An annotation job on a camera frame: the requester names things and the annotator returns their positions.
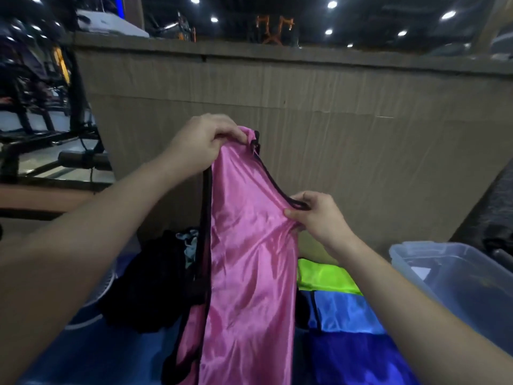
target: person's right hand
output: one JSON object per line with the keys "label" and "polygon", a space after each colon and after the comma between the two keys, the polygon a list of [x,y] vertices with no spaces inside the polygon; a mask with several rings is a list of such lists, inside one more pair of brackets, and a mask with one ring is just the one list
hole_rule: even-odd
{"label": "person's right hand", "polygon": [[329,194],[304,191],[292,198],[307,203],[311,210],[286,209],[285,216],[303,224],[326,249],[337,249],[356,237]]}

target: blue surface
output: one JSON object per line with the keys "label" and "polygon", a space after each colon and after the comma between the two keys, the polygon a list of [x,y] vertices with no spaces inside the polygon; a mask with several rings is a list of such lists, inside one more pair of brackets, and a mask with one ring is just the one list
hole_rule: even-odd
{"label": "blue surface", "polygon": [[[134,254],[118,258],[122,274]],[[138,334],[107,326],[104,319],[64,330],[18,380],[18,385],[160,384],[164,359],[173,351],[179,321],[168,330]]]}

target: neon green folded fabric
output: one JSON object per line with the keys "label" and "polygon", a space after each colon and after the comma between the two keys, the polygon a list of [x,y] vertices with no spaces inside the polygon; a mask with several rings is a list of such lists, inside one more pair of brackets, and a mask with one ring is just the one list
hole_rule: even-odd
{"label": "neon green folded fabric", "polygon": [[[330,259],[333,260],[324,247],[307,232],[300,233],[298,245],[302,257],[328,262]],[[362,294],[345,269],[307,259],[298,259],[298,288],[301,291],[340,291]]]}

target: dark blue folded fabric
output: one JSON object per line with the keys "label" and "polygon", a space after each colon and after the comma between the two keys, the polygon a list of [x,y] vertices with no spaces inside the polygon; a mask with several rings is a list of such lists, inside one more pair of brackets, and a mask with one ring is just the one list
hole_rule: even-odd
{"label": "dark blue folded fabric", "polygon": [[418,385],[388,335],[310,330],[308,346],[318,385]]}
{"label": "dark blue folded fabric", "polygon": [[386,333],[363,296],[339,291],[301,291],[301,294],[306,297],[310,306],[310,329],[325,332]]}

